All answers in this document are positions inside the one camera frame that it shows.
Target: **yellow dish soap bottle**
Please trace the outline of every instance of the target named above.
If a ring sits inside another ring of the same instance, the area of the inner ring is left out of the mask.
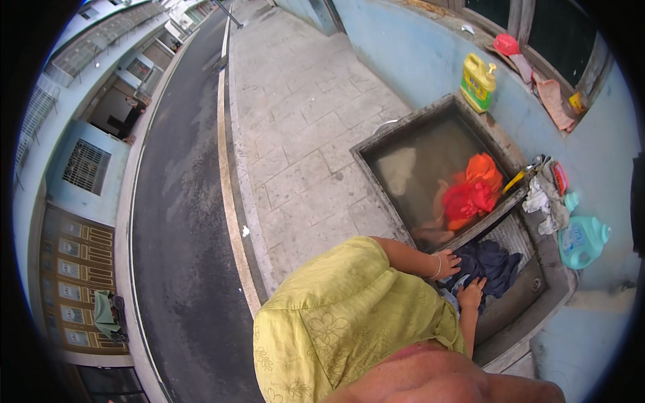
[[[464,60],[464,75],[461,78],[461,93],[477,113],[484,113],[490,106],[490,94],[495,91],[497,69],[493,63],[486,71],[486,64],[479,56],[469,53]]]

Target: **asphalt road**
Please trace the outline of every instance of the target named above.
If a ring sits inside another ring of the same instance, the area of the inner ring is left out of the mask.
[[[135,195],[137,296],[174,402],[263,401],[219,180],[212,66],[225,17],[209,17],[177,65],[146,140]]]

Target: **hand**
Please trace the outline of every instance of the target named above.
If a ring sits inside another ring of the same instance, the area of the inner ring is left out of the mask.
[[[481,281],[479,281],[479,277],[475,277],[466,289],[464,289],[464,286],[459,286],[457,289],[457,302],[459,303],[459,307],[462,310],[472,308],[477,310],[482,300],[484,285],[486,285],[486,277]]]
[[[455,267],[455,265],[459,264],[461,258],[453,255],[450,249],[444,249],[432,255],[428,255],[428,258],[430,259],[428,277],[436,276],[433,278],[435,281],[445,279],[461,270],[460,268]]]

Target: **wooden door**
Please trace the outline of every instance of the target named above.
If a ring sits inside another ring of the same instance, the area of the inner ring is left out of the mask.
[[[124,354],[94,326],[94,291],[116,292],[114,229],[48,205],[41,239],[41,294],[50,338],[69,351]]]

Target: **bracelet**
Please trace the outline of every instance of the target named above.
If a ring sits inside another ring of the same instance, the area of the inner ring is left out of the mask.
[[[440,257],[438,254],[436,254],[436,253],[433,253],[433,254],[432,254],[432,255],[430,255],[430,256],[436,256],[436,257],[437,257],[437,259],[439,259],[439,270],[437,270],[437,274],[435,274],[434,276],[430,277],[430,280],[434,280],[434,279],[436,279],[436,278],[437,278],[437,276],[439,275],[439,273],[441,273],[441,257]]]

